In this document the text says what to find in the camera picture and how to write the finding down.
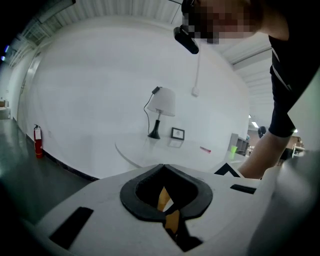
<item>person's arm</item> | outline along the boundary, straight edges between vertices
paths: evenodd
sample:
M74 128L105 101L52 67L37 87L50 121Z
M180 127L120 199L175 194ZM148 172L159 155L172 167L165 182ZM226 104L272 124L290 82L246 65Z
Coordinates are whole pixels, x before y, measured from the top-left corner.
M260 179L268 168L276 165L290 137L278 137L267 131L238 171L245 178Z

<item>white table lamp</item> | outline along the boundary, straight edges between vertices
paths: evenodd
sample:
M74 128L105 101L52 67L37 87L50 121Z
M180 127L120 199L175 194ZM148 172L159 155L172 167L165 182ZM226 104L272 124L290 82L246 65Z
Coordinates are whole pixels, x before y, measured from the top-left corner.
M160 124L160 115L174 117L176 115L176 94L168 88L161 87L151 99L147 109L158 113L158 119L155 120L153 131L148 135L150 138L160 139L158 128Z

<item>red pen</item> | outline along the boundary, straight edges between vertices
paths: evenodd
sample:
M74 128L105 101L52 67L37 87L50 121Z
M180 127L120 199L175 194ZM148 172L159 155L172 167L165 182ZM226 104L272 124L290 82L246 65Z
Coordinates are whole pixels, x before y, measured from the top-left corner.
M202 149L202 150L204 150L204 151L207 151L208 153L211 153L211 150L210 150L210 149L206 149L206 148L204 148L203 146L201 146L200 149Z

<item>lamp shade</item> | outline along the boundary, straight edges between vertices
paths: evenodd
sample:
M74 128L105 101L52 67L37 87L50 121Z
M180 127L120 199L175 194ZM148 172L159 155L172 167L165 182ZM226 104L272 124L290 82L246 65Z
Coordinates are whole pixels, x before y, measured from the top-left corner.
M161 87L160 90L153 95L148 110L159 113L161 115L174 117L176 115L176 94L173 90Z

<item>green cup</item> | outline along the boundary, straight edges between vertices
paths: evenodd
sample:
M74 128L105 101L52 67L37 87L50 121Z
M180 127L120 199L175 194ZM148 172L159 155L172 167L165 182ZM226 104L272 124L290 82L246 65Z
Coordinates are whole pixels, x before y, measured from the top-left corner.
M233 153L233 154L236 153L237 148L238 148L237 146L231 146L231 150L230 150L231 153Z

